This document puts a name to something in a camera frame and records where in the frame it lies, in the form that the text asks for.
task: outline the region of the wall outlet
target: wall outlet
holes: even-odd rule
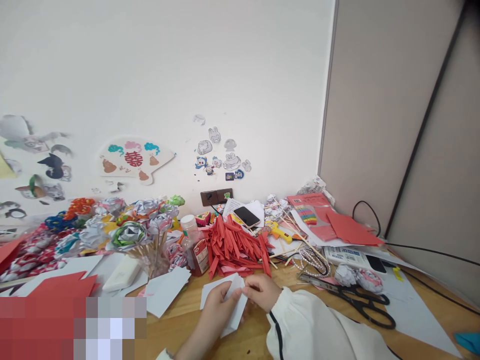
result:
[[[200,193],[201,204],[203,206],[225,204],[229,198],[233,197],[234,191],[232,190],[232,188],[213,191],[202,191]]]

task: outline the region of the black phone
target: black phone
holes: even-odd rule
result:
[[[250,210],[245,206],[241,206],[236,210],[233,210],[233,213],[245,224],[247,229],[258,225],[260,219],[256,217]]]

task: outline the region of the sleeve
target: sleeve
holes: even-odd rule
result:
[[[305,290],[284,287],[267,318],[271,329],[266,345],[275,360],[397,359],[378,331],[328,308]]]

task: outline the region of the scissors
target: scissors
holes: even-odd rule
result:
[[[319,288],[327,290],[330,294],[338,296],[339,298],[347,301],[350,303],[362,316],[370,321],[371,323],[384,328],[384,329],[395,329],[397,324],[395,323],[395,320],[393,317],[390,316],[390,314],[386,311],[383,311],[382,309],[378,308],[375,306],[375,303],[382,304],[382,305],[388,305],[390,304],[390,300],[388,297],[385,295],[379,295],[379,296],[370,296],[364,293],[359,292],[357,289],[360,288],[360,285],[353,285],[350,287],[347,286],[338,286],[338,285],[333,285],[329,282],[323,281],[322,279],[312,277],[306,273],[300,273],[299,278],[306,283],[318,286]],[[359,298],[366,299],[368,302],[363,302],[360,300],[355,300],[354,298],[346,295],[346,294],[353,294]],[[374,318],[370,317],[364,309],[370,309],[380,315],[382,315],[384,318],[388,320],[387,323],[380,322],[375,320]]]

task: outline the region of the hand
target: hand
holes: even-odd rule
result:
[[[231,284],[231,281],[225,281],[210,291],[195,330],[175,354],[175,360],[202,359],[212,348],[242,295],[242,291],[237,289],[227,301],[224,301]]]
[[[241,291],[266,313],[272,310],[282,293],[282,289],[265,274],[248,276]]]

